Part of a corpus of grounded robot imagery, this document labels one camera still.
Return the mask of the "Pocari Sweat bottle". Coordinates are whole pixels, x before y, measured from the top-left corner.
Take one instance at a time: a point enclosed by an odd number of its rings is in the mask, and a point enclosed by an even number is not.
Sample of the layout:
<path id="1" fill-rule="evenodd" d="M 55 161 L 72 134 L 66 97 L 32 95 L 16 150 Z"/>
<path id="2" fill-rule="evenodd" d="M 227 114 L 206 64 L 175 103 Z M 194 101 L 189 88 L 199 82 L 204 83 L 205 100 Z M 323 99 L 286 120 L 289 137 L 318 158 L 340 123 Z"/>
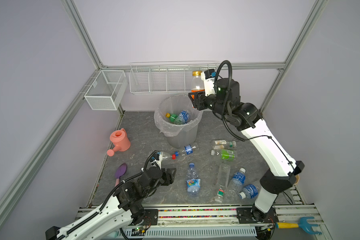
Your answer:
<path id="1" fill-rule="evenodd" d="M 184 125 L 189 121 L 190 118 L 190 111 L 183 110 L 179 113 L 179 115 L 175 118 L 174 124 L 175 125 Z"/>

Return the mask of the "orange NFC juice bottle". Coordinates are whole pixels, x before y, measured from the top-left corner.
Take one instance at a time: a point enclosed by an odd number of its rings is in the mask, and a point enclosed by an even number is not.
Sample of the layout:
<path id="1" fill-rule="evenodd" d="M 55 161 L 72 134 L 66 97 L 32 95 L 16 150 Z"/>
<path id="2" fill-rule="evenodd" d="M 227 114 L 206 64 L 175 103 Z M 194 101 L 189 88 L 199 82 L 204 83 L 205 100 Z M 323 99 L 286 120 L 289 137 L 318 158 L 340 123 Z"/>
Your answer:
<path id="1" fill-rule="evenodd" d="M 191 83 L 191 92 L 200 92 L 205 90 L 204 81 L 202 80 L 202 71 L 193 71 L 192 72 L 192 83 Z"/>

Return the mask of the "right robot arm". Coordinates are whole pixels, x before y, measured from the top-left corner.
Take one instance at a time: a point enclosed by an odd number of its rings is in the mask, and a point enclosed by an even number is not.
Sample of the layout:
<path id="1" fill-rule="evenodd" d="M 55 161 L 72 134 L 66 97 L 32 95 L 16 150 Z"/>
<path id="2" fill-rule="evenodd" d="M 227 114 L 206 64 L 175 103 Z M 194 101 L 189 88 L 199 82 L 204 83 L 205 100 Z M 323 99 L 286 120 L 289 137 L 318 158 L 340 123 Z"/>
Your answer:
<path id="1" fill-rule="evenodd" d="M 211 110 L 235 139 L 251 142 L 269 166 L 260 179 L 261 188 L 251 209 L 252 218 L 261 223 L 269 217 L 278 195 L 295 184 L 305 165 L 280 146 L 255 105 L 241 102 L 240 84 L 233 80 L 230 61 L 223 61 L 216 70 L 202 72 L 201 79 L 203 88 L 189 93 L 193 107 Z"/>

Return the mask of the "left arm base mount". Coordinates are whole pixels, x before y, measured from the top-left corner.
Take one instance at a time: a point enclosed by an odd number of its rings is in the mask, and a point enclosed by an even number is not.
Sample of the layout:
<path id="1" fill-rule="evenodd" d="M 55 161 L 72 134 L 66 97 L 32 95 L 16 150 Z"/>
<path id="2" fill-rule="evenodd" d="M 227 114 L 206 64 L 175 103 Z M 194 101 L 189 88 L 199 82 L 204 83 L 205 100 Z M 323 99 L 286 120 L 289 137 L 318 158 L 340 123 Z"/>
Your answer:
<path id="1" fill-rule="evenodd" d="M 156 226 L 159 219 L 159 210 L 158 209 L 145 209 L 145 213 L 138 217 L 136 220 L 133 220 L 131 223 L 132 226 Z"/>

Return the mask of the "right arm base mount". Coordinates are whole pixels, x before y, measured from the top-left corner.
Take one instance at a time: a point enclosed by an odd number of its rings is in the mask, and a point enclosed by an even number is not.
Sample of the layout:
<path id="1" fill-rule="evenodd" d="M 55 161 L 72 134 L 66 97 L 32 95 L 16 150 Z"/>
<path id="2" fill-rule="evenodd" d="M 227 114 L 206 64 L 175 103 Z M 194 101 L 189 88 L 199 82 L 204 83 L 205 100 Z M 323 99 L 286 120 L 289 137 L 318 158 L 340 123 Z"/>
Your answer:
<path id="1" fill-rule="evenodd" d="M 240 224 L 271 224 L 279 221 L 275 207 L 271 207 L 266 214 L 253 207 L 239 207 L 236 211 Z"/>

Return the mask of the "red label clear bottle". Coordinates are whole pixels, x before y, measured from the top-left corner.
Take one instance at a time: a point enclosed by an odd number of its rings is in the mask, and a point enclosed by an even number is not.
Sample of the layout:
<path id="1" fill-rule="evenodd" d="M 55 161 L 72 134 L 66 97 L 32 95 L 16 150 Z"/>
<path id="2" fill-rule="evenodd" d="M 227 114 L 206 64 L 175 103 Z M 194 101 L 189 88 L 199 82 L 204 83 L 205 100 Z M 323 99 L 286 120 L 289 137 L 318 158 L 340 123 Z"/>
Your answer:
<path id="1" fill-rule="evenodd" d="M 161 161 L 166 161 L 166 160 L 175 160 L 177 158 L 177 156 L 175 154 L 169 153 L 169 152 L 165 152 L 165 151 L 161 151 L 159 153 L 160 155 L 160 160 Z"/>

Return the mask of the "green Sprite bottle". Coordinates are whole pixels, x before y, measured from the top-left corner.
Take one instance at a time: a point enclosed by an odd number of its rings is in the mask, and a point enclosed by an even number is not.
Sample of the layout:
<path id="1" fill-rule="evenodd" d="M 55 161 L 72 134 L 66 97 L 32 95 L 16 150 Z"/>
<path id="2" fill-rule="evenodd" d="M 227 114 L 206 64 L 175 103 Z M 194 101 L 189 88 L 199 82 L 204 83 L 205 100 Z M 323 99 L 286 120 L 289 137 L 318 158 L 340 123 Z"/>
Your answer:
<path id="1" fill-rule="evenodd" d="M 165 117 L 168 118 L 171 123 L 174 123 L 178 115 L 166 113 Z"/>

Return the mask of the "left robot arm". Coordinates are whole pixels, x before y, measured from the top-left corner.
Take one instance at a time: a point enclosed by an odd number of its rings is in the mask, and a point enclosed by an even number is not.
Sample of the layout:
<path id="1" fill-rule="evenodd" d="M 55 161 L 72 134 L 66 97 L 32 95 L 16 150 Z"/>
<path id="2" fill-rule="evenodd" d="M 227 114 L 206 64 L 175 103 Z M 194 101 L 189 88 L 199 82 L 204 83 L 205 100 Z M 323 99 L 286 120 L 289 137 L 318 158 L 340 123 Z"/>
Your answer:
<path id="1" fill-rule="evenodd" d="M 154 150 L 139 173 L 120 181 L 102 204 L 65 227 L 46 230 L 47 240 L 101 240 L 112 232 L 144 221 L 142 201 L 160 186 L 174 183 L 176 168 L 164 168 Z"/>

